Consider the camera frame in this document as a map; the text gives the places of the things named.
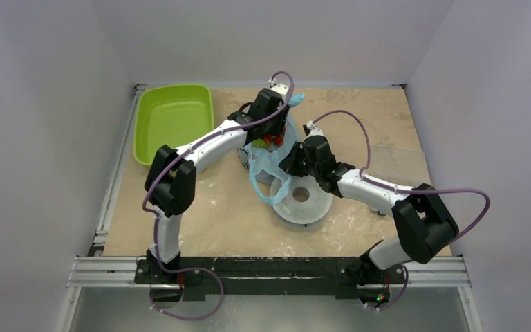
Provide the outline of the blue plastic bag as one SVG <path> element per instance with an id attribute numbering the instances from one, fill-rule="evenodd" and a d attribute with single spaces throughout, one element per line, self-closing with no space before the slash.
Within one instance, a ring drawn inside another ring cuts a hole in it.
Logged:
<path id="1" fill-rule="evenodd" d="M 291 115 L 286 119 L 283 135 L 284 142 L 280 147 L 269 147 L 259 149 L 252 146 L 252 143 L 237 150 L 242 166 L 248 170 L 249 180 L 258 197 L 268 205 L 280 203 L 288 194 L 290 175 L 281 170 L 278 164 L 288 155 L 295 142 L 301 141 L 299 130 Z M 279 187 L 273 189 L 272 193 L 264 194 L 258 184 L 274 185 Z"/>

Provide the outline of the red fake fruits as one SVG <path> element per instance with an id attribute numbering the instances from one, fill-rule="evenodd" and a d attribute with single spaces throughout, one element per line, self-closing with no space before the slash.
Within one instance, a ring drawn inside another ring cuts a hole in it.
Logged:
<path id="1" fill-rule="evenodd" d="M 263 146 L 265 148 L 280 147 L 284 142 L 284 136 L 274 136 L 266 134 L 261 137 L 261 140 L 263 141 Z"/>

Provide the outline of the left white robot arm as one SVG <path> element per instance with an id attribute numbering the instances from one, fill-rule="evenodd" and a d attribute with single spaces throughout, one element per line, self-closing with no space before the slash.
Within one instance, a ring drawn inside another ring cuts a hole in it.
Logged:
<path id="1" fill-rule="evenodd" d="M 160 282 L 169 283 L 178 276 L 174 259 L 180 254 L 180 223 L 194 201 L 198 173 L 264 135 L 282 134 L 293 93 L 293 86 L 271 84 L 211 132 L 175 149 L 167 145 L 158 149 L 145 181 L 142 209 L 155 217 L 149 252 L 156 259 L 151 273 Z"/>

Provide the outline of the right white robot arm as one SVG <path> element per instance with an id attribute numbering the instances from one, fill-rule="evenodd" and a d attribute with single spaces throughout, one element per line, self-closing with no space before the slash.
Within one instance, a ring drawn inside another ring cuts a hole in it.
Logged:
<path id="1" fill-rule="evenodd" d="M 397 187 L 366 176 L 355 166 L 337 161 L 323 136 L 296 142 L 279 168 L 291 176 L 311 176 L 323 191 L 364 203 L 393 219 L 396 237 L 375 244 L 362 255 L 360 271 L 371 282 L 385 276 L 392 266 L 408 261 L 428 263 L 459 233 L 432 186 Z"/>

